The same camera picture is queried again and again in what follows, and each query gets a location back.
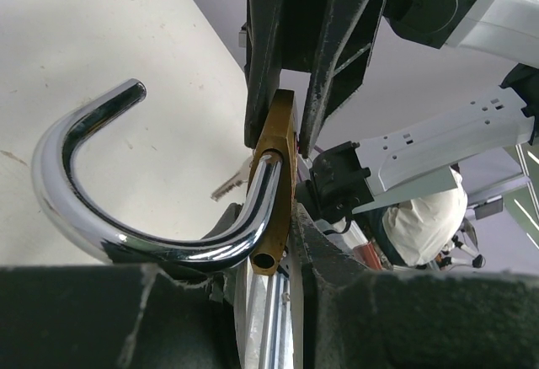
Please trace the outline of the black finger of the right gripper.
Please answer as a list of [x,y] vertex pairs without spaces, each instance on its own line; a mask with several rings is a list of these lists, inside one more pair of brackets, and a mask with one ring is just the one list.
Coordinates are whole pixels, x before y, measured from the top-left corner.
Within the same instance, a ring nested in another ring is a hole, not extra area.
[[244,143],[249,148],[258,143],[280,84],[284,1],[247,0]]

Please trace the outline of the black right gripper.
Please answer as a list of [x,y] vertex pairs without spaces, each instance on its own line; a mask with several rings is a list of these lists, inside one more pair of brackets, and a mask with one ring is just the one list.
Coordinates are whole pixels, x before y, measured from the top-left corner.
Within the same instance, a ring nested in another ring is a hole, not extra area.
[[[371,0],[327,0],[303,110],[299,153],[316,145],[338,60]],[[440,49],[477,0],[387,0],[383,16],[404,40]]]

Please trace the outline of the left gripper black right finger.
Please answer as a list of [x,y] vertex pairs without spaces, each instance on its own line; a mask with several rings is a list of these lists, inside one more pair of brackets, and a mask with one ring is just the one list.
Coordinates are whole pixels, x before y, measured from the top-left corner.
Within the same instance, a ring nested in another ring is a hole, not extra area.
[[297,368],[535,368],[538,279],[371,270],[291,215]]

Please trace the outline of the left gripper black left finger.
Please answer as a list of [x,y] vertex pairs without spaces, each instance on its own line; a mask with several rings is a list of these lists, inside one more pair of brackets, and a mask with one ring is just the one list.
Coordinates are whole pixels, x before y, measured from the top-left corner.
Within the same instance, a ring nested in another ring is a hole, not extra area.
[[221,273],[171,264],[1,270],[4,368],[237,368]]

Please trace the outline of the large brass padlock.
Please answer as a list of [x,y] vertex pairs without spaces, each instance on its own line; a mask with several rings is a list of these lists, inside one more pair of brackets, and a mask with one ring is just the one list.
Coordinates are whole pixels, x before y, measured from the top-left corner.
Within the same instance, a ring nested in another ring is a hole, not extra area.
[[[254,148],[238,118],[164,101],[130,78],[69,111],[31,160],[35,196],[54,227],[95,259],[171,264],[209,274],[249,260],[272,275],[286,245],[296,185],[294,96],[273,98]],[[248,181],[211,193],[253,155]]]

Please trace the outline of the large padlock keys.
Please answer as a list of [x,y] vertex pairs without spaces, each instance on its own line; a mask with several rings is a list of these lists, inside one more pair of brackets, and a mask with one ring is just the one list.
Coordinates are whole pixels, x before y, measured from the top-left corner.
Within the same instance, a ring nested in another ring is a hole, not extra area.
[[224,195],[229,193],[231,190],[240,187],[242,184],[248,181],[251,166],[253,162],[253,155],[248,156],[245,161],[242,163],[240,168],[231,178],[226,180],[221,184],[217,189],[211,193],[211,199],[213,201],[219,201]]

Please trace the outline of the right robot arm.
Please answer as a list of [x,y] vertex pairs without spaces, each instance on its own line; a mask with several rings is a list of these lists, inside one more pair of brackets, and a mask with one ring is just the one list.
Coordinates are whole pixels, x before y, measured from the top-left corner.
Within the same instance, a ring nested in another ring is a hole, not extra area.
[[[372,77],[384,25],[418,49],[515,65],[481,95],[410,53]],[[247,0],[243,33],[244,142],[276,157],[275,222],[296,201],[336,222],[448,190],[452,163],[538,140],[538,0]]]

